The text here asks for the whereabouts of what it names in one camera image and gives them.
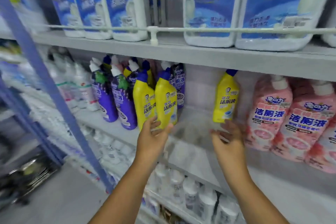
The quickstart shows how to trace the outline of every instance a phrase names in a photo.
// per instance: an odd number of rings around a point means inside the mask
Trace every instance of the supermarket aisle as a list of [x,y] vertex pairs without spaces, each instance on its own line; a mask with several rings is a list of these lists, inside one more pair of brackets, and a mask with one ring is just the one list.
[[29,205],[12,205],[0,212],[0,223],[86,224],[106,198],[89,179],[65,165],[31,194]]

